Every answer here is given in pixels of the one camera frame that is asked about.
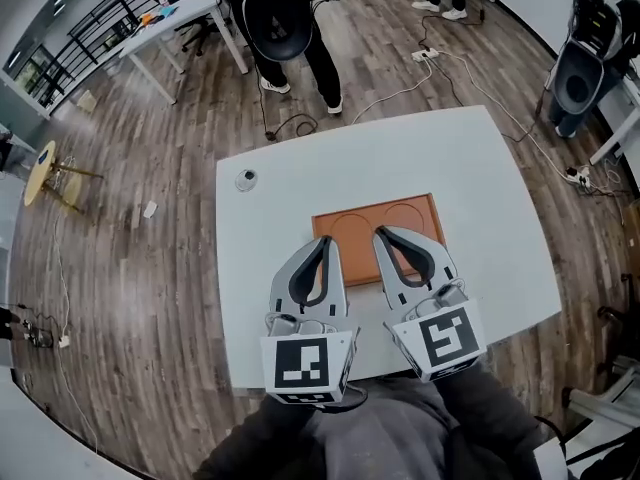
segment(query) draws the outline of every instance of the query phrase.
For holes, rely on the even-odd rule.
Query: extension cord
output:
[[[411,58],[416,62],[427,62],[429,59],[435,59],[440,53],[434,48],[429,48],[428,50],[420,50],[418,52],[413,52],[411,54]]]
[[[578,185],[580,187],[584,187],[587,190],[591,189],[591,179],[589,178],[589,168],[585,167],[581,171],[569,167],[567,169],[567,181]]]

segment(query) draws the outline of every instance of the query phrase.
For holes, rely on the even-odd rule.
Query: small round table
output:
[[[77,174],[82,174],[83,176],[91,176],[93,178],[104,179],[104,176],[100,176],[99,174],[95,174],[93,172],[76,169],[75,167],[67,167],[66,165],[57,164],[55,160],[55,151],[56,143],[55,141],[51,141],[40,152],[38,160],[36,160],[33,169],[31,169],[31,175],[29,176],[29,181],[27,182],[27,188],[24,191],[24,205],[31,205],[42,190],[43,192],[46,192],[51,197],[59,201],[63,206],[66,206],[67,208],[73,210],[76,213],[79,213],[80,215],[84,215],[82,210],[70,204],[58,192],[56,192],[56,190],[54,190],[54,188],[47,183],[47,180],[58,170],[75,172]]]

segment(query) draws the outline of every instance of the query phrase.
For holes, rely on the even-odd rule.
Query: sleeve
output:
[[[233,429],[193,474],[194,480],[268,476],[282,467],[314,410],[283,405],[267,396],[258,412]]]
[[[480,365],[435,384],[465,435],[504,460],[529,461],[544,442],[537,420]]]

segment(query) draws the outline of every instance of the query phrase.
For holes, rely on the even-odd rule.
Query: desk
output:
[[[242,193],[235,180],[245,169],[258,181]],[[484,107],[317,133],[217,164],[218,276],[234,388],[264,386],[259,338],[271,281],[313,239],[311,217],[426,193],[466,293],[478,300],[488,344],[560,312],[538,215]],[[362,326],[350,378],[408,369],[381,324],[388,312],[381,285],[348,288],[347,297]]]
[[[638,59],[633,62],[636,70],[640,68],[640,61]],[[620,127],[614,132],[611,138],[594,153],[590,160],[591,165],[596,165],[616,144],[621,144],[625,141],[628,138],[629,132],[640,122],[640,88],[638,87],[638,82],[629,80],[629,78],[625,77],[622,84],[627,96],[631,99],[634,109],[631,111],[631,114],[629,114],[629,117],[627,117]],[[623,153],[624,144],[622,144],[621,148],[616,151],[615,154],[617,157],[620,157]]]
[[[243,74],[248,73],[249,69],[247,68],[244,59],[242,58],[242,55],[240,54],[240,51],[238,50],[238,47],[236,46],[233,37],[231,37],[224,19],[220,14],[220,8],[218,7],[219,3],[220,0],[179,0],[175,4],[172,4],[174,7],[177,7],[177,9],[171,16],[156,23],[155,25],[143,29],[137,35],[127,39],[122,51],[120,52],[120,58],[123,59],[124,57],[129,57],[149,82],[151,82],[151,84],[158,90],[158,92],[173,105],[176,102],[175,98],[171,96],[162,84],[151,74],[149,69],[147,69],[138,57],[137,52],[142,50],[148,44],[155,42],[175,70],[180,74],[184,73],[184,68],[180,66],[160,36],[166,32],[173,32],[176,28],[184,25],[185,23],[189,23],[199,16],[211,14],[211,17],[220,30],[220,34],[222,35],[224,42],[227,44],[227,48],[229,48],[231,55],[233,55],[233,58],[238,64],[240,71]]]
[[[40,191],[43,191],[56,199],[63,206],[73,210],[76,213],[79,213],[80,215],[83,215],[82,210],[65,201],[65,199],[58,192],[56,192],[53,187],[47,184],[47,180],[58,170],[75,172],[76,174],[91,176],[93,178],[104,179],[104,177],[89,171],[76,169],[75,167],[68,167],[66,165],[57,164],[55,160],[55,152],[56,143],[54,141],[51,141],[38,155],[38,159],[31,169],[27,187],[24,190],[24,205],[30,206],[31,204],[33,204]]]

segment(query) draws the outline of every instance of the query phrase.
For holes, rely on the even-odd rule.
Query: sneaker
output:
[[[282,87],[276,87],[262,76],[260,77],[260,85],[265,91],[273,91],[280,94],[287,94],[291,90],[291,86],[289,84],[283,85]]]
[[[344,101],[344,98],[342,96],[340,96],[340,103],[338,103],[337,107],[328,107],[327,110],[329,112],[329,114],[337,116],[338,114],[342,114],[342,102]]]
[[[451,21],[463,20],[467,16],[468,14],[466,9],[462,9],[461,11],[459,11],[458,9],[451,9],[450,11],[442,13],[442,17],[445,20],[451,20]]]
[[[440,12],[440,6],[432,4],[429,0],[425,0],[424,2],[413,2],[411,7],[420,11]]]
[[[560,127],[556,126],[556,135],[558,135],[558,137],[560,137],[561,139],[573,139],[576,136],[576,132],[573,132],[571,135],[567,136],[567,135],[562,135],[562,133],[560,133]]]

